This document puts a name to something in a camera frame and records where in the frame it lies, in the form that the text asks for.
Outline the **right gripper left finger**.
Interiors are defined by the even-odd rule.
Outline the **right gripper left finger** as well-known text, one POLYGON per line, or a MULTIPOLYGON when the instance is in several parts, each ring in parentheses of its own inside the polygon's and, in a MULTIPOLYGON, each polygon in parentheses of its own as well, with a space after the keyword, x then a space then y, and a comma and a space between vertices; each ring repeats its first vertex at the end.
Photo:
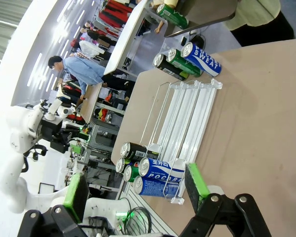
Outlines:
POLYGON ((29 210, 24 214, 19 237, 85 237, 79 224, 84 217, 89 188, 82 174, 75 174, 62 204, 46 212, 29 210))

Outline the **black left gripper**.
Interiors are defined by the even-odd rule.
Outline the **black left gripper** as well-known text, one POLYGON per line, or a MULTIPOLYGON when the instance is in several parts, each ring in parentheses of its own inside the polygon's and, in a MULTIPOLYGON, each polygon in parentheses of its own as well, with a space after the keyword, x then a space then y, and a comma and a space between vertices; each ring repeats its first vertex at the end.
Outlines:
POLYGON ((43 118, 41 121, 41 137, 50 142, 52 149, 64 154, 69 150, 70 141, 75 140, 70 138, 88 139, 89 135, 82 133, 79 127, 68 125, 66 128, 62 128, 62 120, 59 118, 53 121, 43 118))

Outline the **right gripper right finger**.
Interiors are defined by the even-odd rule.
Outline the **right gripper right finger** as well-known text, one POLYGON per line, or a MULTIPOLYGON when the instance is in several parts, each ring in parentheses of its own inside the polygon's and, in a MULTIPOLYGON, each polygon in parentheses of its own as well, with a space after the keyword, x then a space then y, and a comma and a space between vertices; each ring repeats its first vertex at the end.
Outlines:
POLYGON ((214 226, 223 225, 234 237, 270 237, 269 228, 250 194, 228 198, 211 193, 195 163, 185 166, 185 188, 195 216, 180 236, 208 237, 214 226))

